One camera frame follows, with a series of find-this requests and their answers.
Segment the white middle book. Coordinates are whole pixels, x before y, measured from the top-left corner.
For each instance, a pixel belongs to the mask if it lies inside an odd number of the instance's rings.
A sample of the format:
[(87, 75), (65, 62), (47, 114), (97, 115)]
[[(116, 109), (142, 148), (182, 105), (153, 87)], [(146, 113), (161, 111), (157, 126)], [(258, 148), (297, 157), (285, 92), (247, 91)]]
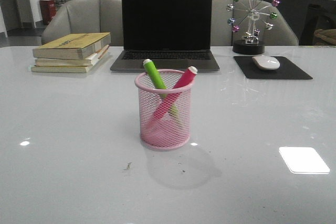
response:
[(109, 45), (104, 46), (99, 51), (91, 54), (85, 59), (74, 60), (74, 59), (46, 59), (38, 58), (35, 59), (35, 65), (39, 67), (50, 67), (50, 66), (66, 66), (66, 67), (87, 67), (95, 65), (108, 51)]

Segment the grey laptop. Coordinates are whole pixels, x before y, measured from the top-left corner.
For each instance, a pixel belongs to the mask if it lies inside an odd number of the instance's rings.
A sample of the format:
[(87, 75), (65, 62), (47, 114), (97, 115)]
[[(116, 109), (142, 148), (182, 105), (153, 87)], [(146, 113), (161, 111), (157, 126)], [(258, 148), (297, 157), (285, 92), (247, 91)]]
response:
[(122, 0), (123, 51), (112, 71), (158, 69), (218, 71), (211, 52), (212, 0)]

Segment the yellow book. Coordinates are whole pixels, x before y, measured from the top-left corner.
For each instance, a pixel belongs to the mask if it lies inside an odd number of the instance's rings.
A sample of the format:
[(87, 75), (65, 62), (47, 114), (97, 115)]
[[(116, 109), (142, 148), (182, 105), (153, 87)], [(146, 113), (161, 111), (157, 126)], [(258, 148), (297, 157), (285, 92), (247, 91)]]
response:
[(87, 67), (66, 67), (66, 66), (50, 66), (50, 67), (39, 67), (35, 64), (30, 67), (32, 72), (52, 72), (52, 73), (87, 73), (90, 71), (95, 65), (87, 66)]
[(34, 58), (82, 60), (110, 43), (110, 33), (69, 34), (33, 49), (33, 56)]

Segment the red trash bin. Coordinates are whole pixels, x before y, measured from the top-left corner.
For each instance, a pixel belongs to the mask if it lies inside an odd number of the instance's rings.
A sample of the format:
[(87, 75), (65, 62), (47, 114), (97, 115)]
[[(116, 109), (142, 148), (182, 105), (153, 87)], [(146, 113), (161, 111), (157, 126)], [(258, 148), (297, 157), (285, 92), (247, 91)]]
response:
[(40, 0), (40, 11), (43, 18), (43, 24), (48, 25), (56, 15), (54, 0)]

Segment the ferris wheel desk ornament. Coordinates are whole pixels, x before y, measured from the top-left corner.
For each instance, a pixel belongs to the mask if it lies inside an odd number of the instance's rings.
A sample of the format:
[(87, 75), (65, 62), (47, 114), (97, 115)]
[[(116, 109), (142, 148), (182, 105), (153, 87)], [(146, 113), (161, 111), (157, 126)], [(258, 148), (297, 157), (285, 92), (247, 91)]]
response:
[(257, 28), (256, 22), (260, 20), (262, 16), (267, 16), (271, 20), (275, 20), (278, 17), (276, 12), (264, 13), (263, 10), (269, 7), (277, 7), (281, 1), (272, 0), (268, 5), (260, 7), (261, 0), (247, 0), (247, 4), (243, 3), (243, 0), (232, 0), (230, 4), (227, 4), (226, 10), (228, 12), (234, 12), (235, 10), (243, 13), (242, 18), (231, 17), (227, 20), (227, 24), (231, 26), (233, 33), (237, 33), (241, 30), (241, 24), (244, 21), (248, 21), (247, 30), (241, 36), (241, 39), (233, 42), (233, 51), (240, 54), (258, 55), (264, 52), (264, 44), (259, 39), (260, 29)]

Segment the green marker pen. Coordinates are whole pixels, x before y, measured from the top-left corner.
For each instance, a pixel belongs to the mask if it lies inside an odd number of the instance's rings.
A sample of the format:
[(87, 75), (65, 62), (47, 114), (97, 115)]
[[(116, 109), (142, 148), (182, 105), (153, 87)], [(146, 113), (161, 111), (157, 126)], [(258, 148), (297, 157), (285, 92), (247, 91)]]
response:
[[(150, 77), (154, 87), (156, 89), (166, 89), (166, 85), (164, 84), (161, 75), (156, 69), (156, 66), (153, 63), (153, 61), (150, 59), (145, 59), (143, 61), (143, 66), (147, 71), (147, 74)], [(174, 104), (172, 104), (172, 106), (169, 109), (169, 115), (176, 121), (179, 127), (183, 127), (183, 124), (180, 120), (178, 109)]]

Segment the pink marker pen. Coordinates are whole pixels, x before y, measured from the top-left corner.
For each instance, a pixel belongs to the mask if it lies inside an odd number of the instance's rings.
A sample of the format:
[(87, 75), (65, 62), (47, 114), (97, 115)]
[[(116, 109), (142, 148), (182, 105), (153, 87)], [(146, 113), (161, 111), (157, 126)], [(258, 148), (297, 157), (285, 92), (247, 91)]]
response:
[[(193, 66), (188, 67), (179, 78), (177, 83), (174, 85), (173, 89), (183, 88), (189, 85), (194, 80), (196, 75), (197, 69)], [(181, 94), (181, 92), (169, 93), (161, 102), (159, 107), (154, 111), (145, 128), (152, 128), (154, 124), (157, 123), (167, 113), (177, 122), (178, 126), (181, 126), (182, 122), (180, 120), (179, 111), (174, 105), (175, 101), (179, 98)]]

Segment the pink mesh pen holder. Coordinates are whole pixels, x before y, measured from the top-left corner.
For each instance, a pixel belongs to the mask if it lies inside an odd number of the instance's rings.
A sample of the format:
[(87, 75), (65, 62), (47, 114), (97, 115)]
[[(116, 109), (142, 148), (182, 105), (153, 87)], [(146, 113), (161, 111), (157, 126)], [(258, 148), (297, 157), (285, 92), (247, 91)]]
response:
[[(138, 75), (135, 85), (139, 94), (140, 138), (148, 146), (159, 150), (169, 150), (184, 145), (190, 139), (191, 89), (194, 80), (183, 88), (173, 89), (183, 71), (160, 69), (159, 73), (166, 89), (156, 89), (147, 73)], [(175, 101), (183, 127), (167, 113), (154, 126), (146, 129), (146, 124), (169, 93), (182, 94)]]

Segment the black mouse pad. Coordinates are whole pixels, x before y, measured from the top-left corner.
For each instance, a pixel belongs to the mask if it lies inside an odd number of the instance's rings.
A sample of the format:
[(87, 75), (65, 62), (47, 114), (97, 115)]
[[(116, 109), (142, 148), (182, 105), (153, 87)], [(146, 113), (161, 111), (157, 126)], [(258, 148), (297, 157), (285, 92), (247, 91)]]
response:
[(259, 69), (252, 60), (252, 56), (234, 56), (243, 74), (249, 79), (278, 79), (278, 80), (312, 80), (309, 74), (283, 56), (275, 56), (280, 67), (276, 70)]

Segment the white computer mouse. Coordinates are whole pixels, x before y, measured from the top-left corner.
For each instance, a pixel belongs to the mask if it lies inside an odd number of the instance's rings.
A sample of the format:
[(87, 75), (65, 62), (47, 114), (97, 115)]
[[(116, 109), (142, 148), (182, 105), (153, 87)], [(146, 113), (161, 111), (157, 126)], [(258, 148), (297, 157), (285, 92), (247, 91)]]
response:
[(252, 60), (256, 67), (261, 70), (276, 70), (280, 67), (280, 62), (272, 56), (253, 56)]

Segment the yellow top book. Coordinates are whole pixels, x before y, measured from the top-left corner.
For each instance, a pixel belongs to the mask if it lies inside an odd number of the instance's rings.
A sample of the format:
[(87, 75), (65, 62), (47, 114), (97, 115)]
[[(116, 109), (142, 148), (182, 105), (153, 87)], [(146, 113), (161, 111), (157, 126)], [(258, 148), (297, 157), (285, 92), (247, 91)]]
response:
[(110, 43), (110, 33), (69, 34), (33, 49), (33, 56), (34, 58), (82, 60)]

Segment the yellow bottom book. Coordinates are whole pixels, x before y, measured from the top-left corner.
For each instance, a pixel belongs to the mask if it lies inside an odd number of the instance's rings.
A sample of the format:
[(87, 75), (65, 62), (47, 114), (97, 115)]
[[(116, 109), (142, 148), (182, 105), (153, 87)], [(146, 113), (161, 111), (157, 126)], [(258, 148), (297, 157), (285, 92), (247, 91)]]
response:
[(66, 67), (66, 66), (50, 66), (50, 67), (39, 67), (35, 64), (30, 67), (32, 72), (52, 72), (52, 73), (87, 73), (90, 71), (95, 65), (87, 66), (87, 67)]

